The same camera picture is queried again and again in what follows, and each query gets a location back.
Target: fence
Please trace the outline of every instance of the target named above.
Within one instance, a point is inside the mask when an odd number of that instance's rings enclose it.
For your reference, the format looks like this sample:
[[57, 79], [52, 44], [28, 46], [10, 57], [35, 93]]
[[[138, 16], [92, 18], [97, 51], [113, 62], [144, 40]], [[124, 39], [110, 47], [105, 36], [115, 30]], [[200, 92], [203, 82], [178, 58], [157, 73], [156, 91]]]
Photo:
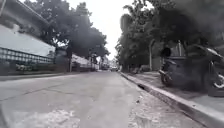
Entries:
[[38, 56], [25, 52], [15, 51], [0, 47], [0, 59], [6, 61], [32, 62], [32, 63], [53, 63], [53, 58]]

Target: curb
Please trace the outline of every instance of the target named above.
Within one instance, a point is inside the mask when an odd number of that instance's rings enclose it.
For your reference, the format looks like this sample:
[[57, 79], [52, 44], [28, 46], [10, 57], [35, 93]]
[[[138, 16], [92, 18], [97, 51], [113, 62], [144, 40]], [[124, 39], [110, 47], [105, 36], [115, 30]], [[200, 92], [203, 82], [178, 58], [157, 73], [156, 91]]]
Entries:
[[124, 73], [120, 73], [120, 75], [200, 124], [208, 128], [224, 127], [224, 113], [220, 113], [212, 108], [202, 106], [193, 101], [183, 99], [133, 76]]

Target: scooter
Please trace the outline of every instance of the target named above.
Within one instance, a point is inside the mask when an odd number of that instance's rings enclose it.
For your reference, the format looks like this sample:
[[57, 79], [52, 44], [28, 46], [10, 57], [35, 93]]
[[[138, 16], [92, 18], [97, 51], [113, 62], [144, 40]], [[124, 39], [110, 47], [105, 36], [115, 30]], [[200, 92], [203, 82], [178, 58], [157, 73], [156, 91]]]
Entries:
[[165, 57], [159, 70], [167, 87], [224, 96], [224, 57], [209, 47], [193, 45], [186, 57]]

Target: house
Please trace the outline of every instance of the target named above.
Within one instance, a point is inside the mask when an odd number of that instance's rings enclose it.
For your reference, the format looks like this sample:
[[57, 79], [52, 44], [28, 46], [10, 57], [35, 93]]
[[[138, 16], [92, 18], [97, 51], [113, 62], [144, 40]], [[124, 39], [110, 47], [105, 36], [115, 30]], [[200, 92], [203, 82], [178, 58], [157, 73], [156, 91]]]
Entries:
[[55, 47], [41, 40], [48, 22], [19, 0], [0, 0], [0, 59], [52, 63]]

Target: asphalt road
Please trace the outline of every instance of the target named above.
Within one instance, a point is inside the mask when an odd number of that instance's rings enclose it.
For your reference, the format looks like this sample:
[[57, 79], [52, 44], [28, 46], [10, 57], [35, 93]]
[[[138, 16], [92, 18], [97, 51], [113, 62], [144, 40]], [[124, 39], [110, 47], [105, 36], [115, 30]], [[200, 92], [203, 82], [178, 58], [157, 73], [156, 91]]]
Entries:
[[8, 128], [204, 128], [115, 72], [0, 82]]

